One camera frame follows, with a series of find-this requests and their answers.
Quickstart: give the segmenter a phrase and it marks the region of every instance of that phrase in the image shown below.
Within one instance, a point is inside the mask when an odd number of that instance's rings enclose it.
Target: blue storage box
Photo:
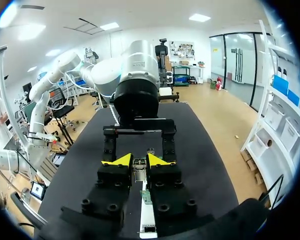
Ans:
[[[288,99],[294,103],[294,105],[296,105],[298,107],[299,105],[299,101],[300,101],[300,97],[298,97],[293,91],[291,91],[289,89],[288,91]]]
[[[280,93],[283,93],[285,96],[287,96],[289,82],[287,80],[284,80],[282,77],[274,75],[274,80],[273,80],[273,83],[272,83],[272,87],[274,87]]]
[[[85,85],[86,82],[84,80],[80,80],[80,81],[77,81],[75,82],[77,85],[81,86],[81,85]]]
[[[179,76],[175,78],[175,82],[182,82],[182,83],[186,83],[187,82],[187,77],[185,76]]]

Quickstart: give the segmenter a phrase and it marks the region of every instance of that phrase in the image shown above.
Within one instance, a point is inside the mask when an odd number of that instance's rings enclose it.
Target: desk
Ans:
[[[160,118],[173,119],[177,133],[174,136],[178,165],[183,182],[198,204],[198,215],[222,216],[238,205],[237,196],[224,163],[208,133],[186,103],[162,103]],[[84,199],[97,180],[104,149],[103,126],[114,124],[109,108],[96,113],[77,138],[59,166],[47,189],[38,213],[47,221],[57,218],[61,207],[81,211]],[[148,148],[162,155],[161,133],[120,135],[117,139],[117,157],[133,153],[144,157]],[[142,182],[132,184],[126,206],[122,237],[139,238]]]
[[[185,70],[185,74],[176,73],[176,70]],[[198,70],[198,74],[193,74],[193,70]],[[192,66],[192,65],[178,65],[172,67],[173,76],[180,77],[195,77],[199,84],[204,83],[204,67],[201,66]]]

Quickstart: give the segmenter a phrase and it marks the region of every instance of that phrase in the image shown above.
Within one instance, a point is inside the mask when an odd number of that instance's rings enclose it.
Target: glass door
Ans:
[[[266,57],[266,50],[265,50],[265,41],[264,36],[262,34],[255,34],[255,43],[256,43],[256,54],[257,54],[257,69],[256,69],[256,84],[255,84],[255,91],[252,100],[251,107],[255,110],[259,110],[262,95],[264,92],[265,84],[267,84],[267,79],[263,79],[263,67],[264,67],[264,58]],[[274,40],[272,36],[267,36],[268,43],[274,44]],[[274,74],[273,66],[269,61],[269,70],[270,74]]]
[[[256,51],[253,34],[225,36],[226,81],[224,88],[250,105],[256,74]]]
[[[215,36],[210,38],[211,45],[211,78],[217,80],[222,78],[224,83],[225,76],[225,42],[224,36]]]

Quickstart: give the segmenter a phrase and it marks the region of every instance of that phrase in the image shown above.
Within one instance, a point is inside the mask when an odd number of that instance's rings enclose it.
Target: white wall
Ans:
[[[211,72],[220,76],[225,74],[225,43],[223,36],[210,38]]]
[[[80,57],[84,57],[85,48],[92,48],[99,55],[100,60],[120,56],[129,45],[136,40],[147,40],[153,47],[160,44],[159,39],[169,41],[193,42],[195,60],[190,64],[202,61],[205,63],[203,79],[206,81],[211,75],[211,49],[209,36],[202,30],[179,28],[179,27],[150,27],[129,29],[111,34],[102,35],[92,40],[86,41],[71,49],[77,52]]]

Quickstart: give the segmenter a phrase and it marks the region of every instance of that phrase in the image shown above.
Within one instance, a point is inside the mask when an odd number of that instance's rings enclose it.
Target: white shelf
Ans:
[[[289,107],[292,108],[293,111],[295,111],[296,114],[300,117],[300,108],[297,107],[292,101],[290,101],[290,99],[287,96],[285,96],[283,93],[279,92],[277,89],[275,89],[272,86],[269,86],[268,90],[269,92],[272,92],[273,94],[281,98],[285,103],[287,103]]]
[[[282,152],[287,164],[289,165],[291,174],[294,175],[295,172],[296,172],[295,164],[294,164],[289,152],[287,151],[286,147],[281,142],[279,136],[275,132],[275,130],[273,130],[272,127],[268,123],[266,123],[265,120],[262,119],[262,118],[260,119],[260,125],[267,131],[267,133],[271,136],[271,138],[273,139],[275,144],[279,147],[279,149]]]
[[[292,52],[273,44],[269,44],[268,47],[269,49],[272,49],[280,58],[283,58],[292,64],[296,64],[297,58]]]
[[[256,157],[255,153],[250,148],[250,144],[251,144],[251,142],[248,143],[248,145],[245,147],[245,149],[251,155],[253,161],[255,162],[256,166],[258,167],[259,172],[262,175],[266,189],[269,190],[277,179],[274,179],[273,176],[271,175],[272,169],[267,166],[267,164],[266,164],[267,162],[264,159],[262,159],[262,156]],[[276,192],[274,192],[274,190],[275,190],[275,188],[269,193],[271,206],[273,205],[275,198],[276,198]]]

